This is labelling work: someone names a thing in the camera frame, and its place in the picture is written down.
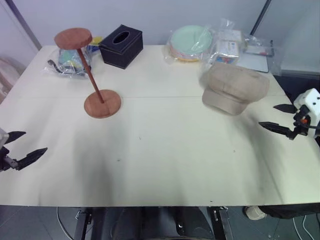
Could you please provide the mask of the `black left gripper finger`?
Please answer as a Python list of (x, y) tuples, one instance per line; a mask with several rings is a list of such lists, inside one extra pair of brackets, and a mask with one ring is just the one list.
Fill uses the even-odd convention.
[(25, 131), (11, 131), (8, 133), (8, 138), (5, 142), (5, 144), (11, 143), (11, 142), (17, 140), (18, 138), (22, 137), (25, 134), (26, 134)]
[(41, 156), (45, 154), (47, 150), (48, 148), (45, 147), (45, 148), (40, 148), (28, 153), (24, 158), (16, 162), (17, 165), (14, 169), (17, 171), (20, 171), (25, 167), (35, 163)]

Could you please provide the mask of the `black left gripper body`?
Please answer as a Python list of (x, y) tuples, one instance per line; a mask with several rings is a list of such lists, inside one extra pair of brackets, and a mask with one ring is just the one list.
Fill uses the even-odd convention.
[(9, 150), (4, 146), (0, 149), (0, 171), (6, 171), (8, 169), (17, 169), (18, 162), (16, 159), (10, 158), (8, 156)]

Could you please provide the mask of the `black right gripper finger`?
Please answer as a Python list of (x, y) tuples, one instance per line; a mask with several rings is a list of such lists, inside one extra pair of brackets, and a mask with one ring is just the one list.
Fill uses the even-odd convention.
[(297, 112), (297, 108), (292, 105), (292, 104), (278, 104), (278, 105), (275, 105), (273, 106), (274, 109), (277, 109), (281, 112), (284, 112), (284, 113), (296, 113)]
[(290, 140), (294, 140), (299, 134), (296, 129), (294, 131), (290, 130), (288, 127), (280, 126), (278, 123), (261, 121), (258, 123), (261, 127), (265, 128), (268, 131), (284, 135)]

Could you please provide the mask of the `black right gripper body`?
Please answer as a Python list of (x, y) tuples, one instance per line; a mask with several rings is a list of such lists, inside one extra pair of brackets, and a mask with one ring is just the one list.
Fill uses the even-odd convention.
[(309, 116), (310, 110), (306, 105), (302, 105), (295, 113), (293, 125), (299, 129), (300, 134), (303, 136), (311, 136), (310, 128), (311, 117)]

